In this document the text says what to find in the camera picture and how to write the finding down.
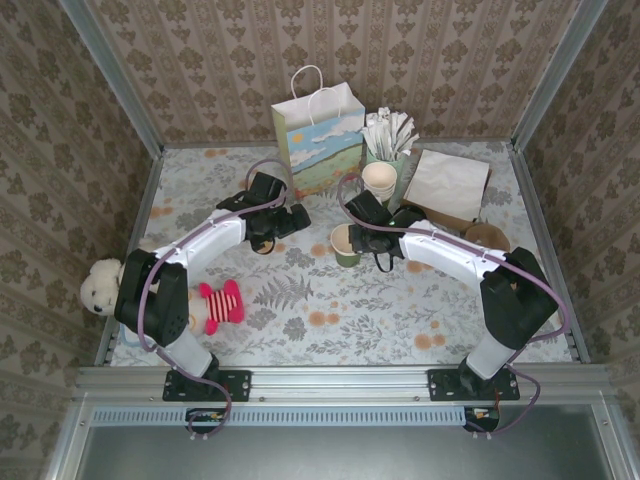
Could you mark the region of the green paper coffee cup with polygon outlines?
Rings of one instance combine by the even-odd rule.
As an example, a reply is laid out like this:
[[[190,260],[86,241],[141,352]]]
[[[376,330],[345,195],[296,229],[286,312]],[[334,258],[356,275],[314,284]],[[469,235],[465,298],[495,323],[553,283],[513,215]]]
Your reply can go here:
[[[339,266],[352,268],[360,263],[361,255],[353,250],[349,240],[349,224],[336,226],[331,232],[330,243]]]

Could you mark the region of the landscape print paper bag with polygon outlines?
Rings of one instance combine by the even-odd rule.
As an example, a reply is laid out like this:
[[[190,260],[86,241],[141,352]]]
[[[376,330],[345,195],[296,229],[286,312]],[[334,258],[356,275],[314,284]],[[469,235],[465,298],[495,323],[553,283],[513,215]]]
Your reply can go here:
[[[296,78],[306,70],[318,74],[319,87],[296,93]],[[346,173],[359,169],[366,109],[348,83],[324,84],[315,65],[299,68],[290,80],[291,98],[271,106],[280,157],[292,174],[298,199],[325,191]]]

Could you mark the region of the stacked green paper cups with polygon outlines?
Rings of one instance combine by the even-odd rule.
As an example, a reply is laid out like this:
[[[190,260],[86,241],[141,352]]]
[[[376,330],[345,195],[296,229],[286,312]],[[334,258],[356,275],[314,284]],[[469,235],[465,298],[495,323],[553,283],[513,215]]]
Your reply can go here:
[[[396,169],[387,162],[376,161],[367,164],[362,171],[365,188],[382,204],[388,202],[395,192]]]

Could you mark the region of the green straw holder cup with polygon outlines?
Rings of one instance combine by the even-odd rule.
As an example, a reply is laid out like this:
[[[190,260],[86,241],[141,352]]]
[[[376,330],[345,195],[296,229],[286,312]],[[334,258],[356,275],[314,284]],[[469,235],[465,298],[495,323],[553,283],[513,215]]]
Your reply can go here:
[[[404,162],[405,162],[406,156],[404,154],[402,154],[398,160],[394,160],[394,161],[384,161],[380,158],[378,158],[374,153],[371,152],[371,150],[369,148],[366,148],[366,162],[365,162],[365,166],[369,163],[372,162],[376,162],[376,161],[381,161],[381,162],[387,162],[389,165],[393,166],[396,169],[397,172],[397,182],[396,182],[396,187],[397,187],[397,183],[399,181],[399,179],[401,178],[401,174],[402,174],[402,170],[404,167]]]

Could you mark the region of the white teddy bear striped shirt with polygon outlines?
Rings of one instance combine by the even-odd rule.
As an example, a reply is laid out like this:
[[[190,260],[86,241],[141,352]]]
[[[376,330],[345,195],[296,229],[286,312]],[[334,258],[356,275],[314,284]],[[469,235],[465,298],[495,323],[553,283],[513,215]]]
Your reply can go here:
[[[114,313],[124,266],[118,259],[97,261],[80,287],[84,307],[99,316]],[[189,329],[195,336],[212,336],[224,323],[240,324],[245,319],[244,302],[235,280],[226,280],[214,290],[200,283],[188,292]]]

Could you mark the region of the grey metal panel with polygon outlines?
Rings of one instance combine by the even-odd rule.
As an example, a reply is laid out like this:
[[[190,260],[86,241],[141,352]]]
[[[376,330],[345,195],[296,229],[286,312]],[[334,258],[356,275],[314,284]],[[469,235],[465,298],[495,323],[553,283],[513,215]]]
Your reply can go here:
[[[511,431],[460,427],[180,427],[90,431],[77,480],[613,480],[592,414],[536,407]]]

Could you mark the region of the aluminium enclosure frame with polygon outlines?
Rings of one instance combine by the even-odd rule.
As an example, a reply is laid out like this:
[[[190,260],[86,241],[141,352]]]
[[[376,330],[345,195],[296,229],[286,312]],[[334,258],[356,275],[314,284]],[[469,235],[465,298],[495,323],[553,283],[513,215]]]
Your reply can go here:
[[[114,368],[109,365],[117,325],[108,320],[92,366],[80,370],[46,480],[77,480],[97,407],[175,407],[161,399],[163,367]],[[624,480],[624,438],[619,410],[606,369],[585,359],[578,331],[569,343],[578,354],[574,363],[524,363],[519,366],[521,397],[514,407],[526,416],[536,407],[583,407],[593,416],[613,480]],[[427,385],[428,367],[256,367],[252,390],[240,405],[259,407],[453,407],[434,402]]]

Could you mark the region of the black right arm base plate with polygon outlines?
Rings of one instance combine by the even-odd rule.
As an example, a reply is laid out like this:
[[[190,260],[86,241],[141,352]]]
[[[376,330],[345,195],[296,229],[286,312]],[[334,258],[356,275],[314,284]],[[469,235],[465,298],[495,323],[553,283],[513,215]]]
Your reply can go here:
[[[443,401],[514,401],[520,399],[518,382],[513,373],[501,369],[492,379],[484,380],[473,372],[457,368],[427,371],[430,398]]]

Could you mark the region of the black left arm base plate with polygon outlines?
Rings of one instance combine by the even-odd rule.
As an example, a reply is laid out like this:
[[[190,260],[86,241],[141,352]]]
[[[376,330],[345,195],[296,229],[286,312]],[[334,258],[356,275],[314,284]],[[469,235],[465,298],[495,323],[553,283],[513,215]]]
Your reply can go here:
[[[210,380],[223,387],[232,401],[247,402],[251,376],[249,370],[217,370]],[[223,402],[225,396],[211,385],[191,380],[172,370],[165,377],[162,399],[165,402]]]

